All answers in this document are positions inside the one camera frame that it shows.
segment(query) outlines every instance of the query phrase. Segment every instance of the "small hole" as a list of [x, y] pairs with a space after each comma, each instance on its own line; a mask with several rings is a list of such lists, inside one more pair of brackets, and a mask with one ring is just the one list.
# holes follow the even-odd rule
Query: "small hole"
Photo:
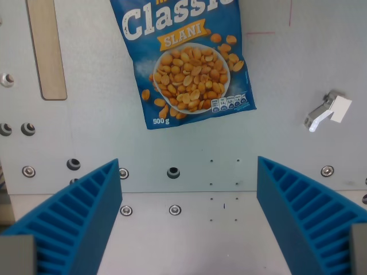
[[171, 167], [167, 170], [167, 176], [170, 178], [170, 179], [177, 179], [180, 175], [180, 171], [178, 168], [176, 167]]
[[80, 162], [77, 159], [72, 159], [71, 163], [74, 164], [74, 165], [79, 165], [80, 164]]
[[23, 123], [21, 126], [21, 131], [26, 136], [33, 136], [36, 132], [33, 124], [30, 123]]
[[30, 123], [27, 124], [27, 129], [30, 130], [30, 131], [33, 131], [34, 130], [34, 126]]
[[80, 161], [78, 161], [77, 159], [69, 159], [67, 161], [67, 167], [72, 171], [79, 170], [80, 166]]
[[6, 79], [6, 81], [7, 81], [7, 82], [9, 82], [9, 83], [13, 83], [13, 82], [14, 82], [14, 79], [13, 79], [13, 77], [12, 77], [10, 74], [7, 74], [7, 75], [5, 76], [5, 79]]
[[171, 172], [172, 174], [175, 174], [175, 173], [177, 173], [177, 172], [178, 172], [178, 169], [177, 169], [176, 167], [171, 167], [171, 168], [170, 168], [170, 172]]
[[7, 130], [7, 131], [11, 131], [11, 126], [9, 126], [8, 124], [5, 123], [4, 124], [4, 129]]
[[13, 131], [11, 130], [11, 126], [6, 123], [0, 124], [0, 135], [2, 136], [10, 136]]

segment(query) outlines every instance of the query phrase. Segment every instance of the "metal panel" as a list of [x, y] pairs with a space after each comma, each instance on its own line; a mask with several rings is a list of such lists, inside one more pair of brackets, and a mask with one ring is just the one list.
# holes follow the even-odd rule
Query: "metal panel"
[[[366, 192], [340, 193], [367, 209]], [[12, 195], [15, 217], [48, 197]], [[116, 217], [99, 275], [290, 275], [255, 192], [123, 194], [122, 204], [133, 213]]]
[[[291, 1], [240, 2], [258, 110], [148, 131], [108, 0], [55, 0], [68, 90], [58, 103], [40, 97], [25, 1], [0, 0], [0, 70], [15, 79], [0, 87], [0, 120], [17, 130], [0, 136], [9, 193], [55, 193], [113, 158], [130, 172], [126, 192], [255, 190], [258, 155], [335, 190], [365, 189], [367, 2], [293, 0], [291, 20]], [[309, 133], [303, 121], [331, 89], [353, 103], [341, 124], [324, 121]], [[34, 136], [19, 133], [24, 122]], [[69, 158], [81, 169], [69, 171]], [[25, 165], [36, 177], [22, 176]], [[325, 165], [335, 168], [331, 178], [320, 175]], [[170, 167], [178, 179], [166, 176]]]

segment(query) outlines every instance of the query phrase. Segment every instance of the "nutrition label icons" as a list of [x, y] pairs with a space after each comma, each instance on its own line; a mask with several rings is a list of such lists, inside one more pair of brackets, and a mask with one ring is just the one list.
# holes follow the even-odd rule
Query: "nutrition label icons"
[[221, 97], [219, 99], [219, 108], [221, 111], [225, 111], [228, 109], [227, 99], [225, 97]]
[[235, 107], [235, 97], [234, 96], [227, 97], [227, 104], [229, 109], [233, 109]]
[[213, 99], [212, 100], [212, 111], [213, 113], [219, 112], [220, 108], [219, 108], [219, 100], [217, 99]]
[[220, 99], [212, 100], [212, 112], [216, 113], [219, 111], [225, 111], [228, 109], [234, 109], [242, 104], [247, 103], [246, 94], [221, 97]]

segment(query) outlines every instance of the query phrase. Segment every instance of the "wooden strip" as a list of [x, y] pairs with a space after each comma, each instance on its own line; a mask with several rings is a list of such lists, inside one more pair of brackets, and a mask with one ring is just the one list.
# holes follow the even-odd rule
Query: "wooden strip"
[[38, 76], [44, 100], [67, 99], [53, 0], [27, 0]]

